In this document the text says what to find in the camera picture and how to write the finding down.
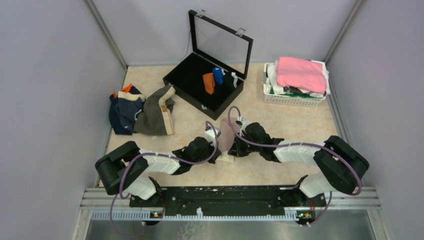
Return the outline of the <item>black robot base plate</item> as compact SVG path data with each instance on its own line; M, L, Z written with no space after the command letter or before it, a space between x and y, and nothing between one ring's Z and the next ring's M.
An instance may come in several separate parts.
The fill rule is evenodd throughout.
M193 216L201 209L207 217L282 216L289 207L324 207L324 194L308 198L289 185L170 186L152 200L133 196L133 208L160 208L165 216Z

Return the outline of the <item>orange underwear white waistband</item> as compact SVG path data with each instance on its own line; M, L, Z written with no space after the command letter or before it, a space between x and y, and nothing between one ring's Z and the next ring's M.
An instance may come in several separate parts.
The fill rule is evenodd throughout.
M204 84L204 90L209 95L212 95L215 91L215 85L216 85L213 73L210 72L210 73L204 74L202 76L202 79Z

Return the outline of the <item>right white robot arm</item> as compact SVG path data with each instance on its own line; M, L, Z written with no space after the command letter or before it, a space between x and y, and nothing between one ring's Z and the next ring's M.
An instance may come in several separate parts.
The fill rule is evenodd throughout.
M342 138L331 135L322 143L292 142L274 138L257 122L244 123L234 132L247 154L259 153L269 162L302 163L319 168L303 176L296 184L293 200L307 206L315 196L331 191L357 196L362 192L362 177L369 162Z

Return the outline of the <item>olive beige underwear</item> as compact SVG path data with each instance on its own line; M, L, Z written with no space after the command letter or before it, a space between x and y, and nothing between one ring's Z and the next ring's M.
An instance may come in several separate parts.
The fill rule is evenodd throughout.
M166 85L144 102L143 112L135 121L134 132L147 136L166 136L175 133L172 112L175 101L172 97L176 90L172 85Z

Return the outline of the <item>pink underwear cream waistband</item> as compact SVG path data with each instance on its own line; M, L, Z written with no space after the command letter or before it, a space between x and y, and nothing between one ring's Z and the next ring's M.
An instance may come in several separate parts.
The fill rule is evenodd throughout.
M228 118L223 118L219 125L220 135L218 137L218 149L221 151L221 155L216 160L225 163L234 162L234 156L229 155L229 150L236 138L231 127L236 131L240 130L240 127L236 123L237 118L230 117L229 119L230 120L228 120Z

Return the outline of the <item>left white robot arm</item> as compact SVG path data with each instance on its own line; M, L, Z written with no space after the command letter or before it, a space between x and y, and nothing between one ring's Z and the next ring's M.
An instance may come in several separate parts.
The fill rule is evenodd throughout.
M160 202L161 188L148 173L182 175L195 165L215 164L222 154L214 141L196 137L188 146L171 152L150 152L128 141L96 161L94 167L110 196L140 198L147 206Z

